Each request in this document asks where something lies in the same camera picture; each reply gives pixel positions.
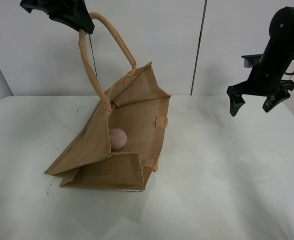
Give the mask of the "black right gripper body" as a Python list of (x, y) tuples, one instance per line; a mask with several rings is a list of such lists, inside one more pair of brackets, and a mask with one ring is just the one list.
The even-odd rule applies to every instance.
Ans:
[(292, 80), (282, 80), (285, 70), (275, 64), (259, 63), (253, 66), (248, 79), (244, 82), (229, 86), (228, 96), (253, 95), (268, 96), (284, 90), (294, 90)]

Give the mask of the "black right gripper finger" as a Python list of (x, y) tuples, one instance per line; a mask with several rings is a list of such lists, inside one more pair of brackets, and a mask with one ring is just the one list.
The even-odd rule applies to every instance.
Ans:
[(291, 95), (287, 90), (268, 96), (263, 104), (263, 110), (266, 113), (270, 112), (275, 106), (289, 99), (290, 96)]
[(241, 94), (229, 95), (230, 99), (230, 114), (236, 116), (239, 109), (246, 103)]

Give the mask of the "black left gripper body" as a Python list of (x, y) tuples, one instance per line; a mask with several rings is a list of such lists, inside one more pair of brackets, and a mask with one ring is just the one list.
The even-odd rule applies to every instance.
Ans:
[(20, 6), (31, 13), (38, 10), (46, 13), (55, 22), (76, 31), (92, 34), (95, 28), (84, 0), (22, 0)]

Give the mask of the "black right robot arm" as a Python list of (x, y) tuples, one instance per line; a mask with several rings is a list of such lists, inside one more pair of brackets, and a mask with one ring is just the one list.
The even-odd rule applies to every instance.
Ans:
[(250, 68), (248, 79), (229, 86), (227, 95), (230, 99), (230, 114), (236, 116), (245, 104), (243, 95), (266, 97), (263, 104), (265, 112), (290, 98), (294, 90), (292, 80), (283, 80), (294, 61), (294, 7), (285, 7), (276, 12), (269, 27), (270, 40), (263, 54), (245, 55), (244, 66)]

